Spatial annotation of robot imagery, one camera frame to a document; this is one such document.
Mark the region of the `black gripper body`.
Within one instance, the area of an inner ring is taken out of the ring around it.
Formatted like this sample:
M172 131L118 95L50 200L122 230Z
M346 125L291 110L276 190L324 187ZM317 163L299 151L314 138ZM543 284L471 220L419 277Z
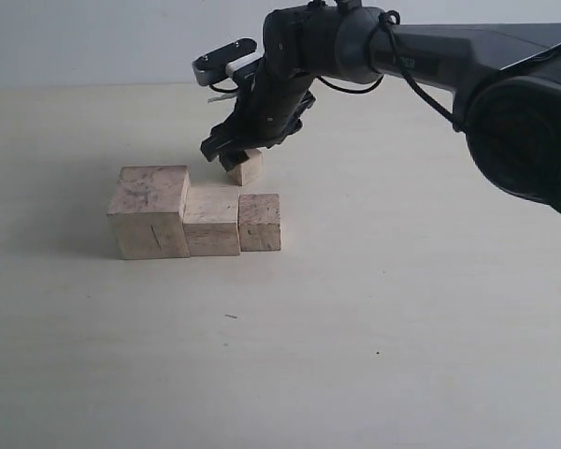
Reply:
M231 80L239 91L234 109L223 123L240 130L244 150L270 148L296 131L300 114L312 103L312 74L301 72L280 77L264 57L243 66L233 63L231 72Z

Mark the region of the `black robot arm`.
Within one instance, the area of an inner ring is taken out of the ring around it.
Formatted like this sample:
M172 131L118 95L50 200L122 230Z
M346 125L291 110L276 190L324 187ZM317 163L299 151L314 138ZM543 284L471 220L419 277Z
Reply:
M235 83L233 111L200 147L226 170L301 129L315 80L365 94L393 76L421 98L431 86L450 92L440 114L483 176L561 213L561 22L405 24L358 1L311 1L270 12L261 43L231 42L193 70L211 89Z

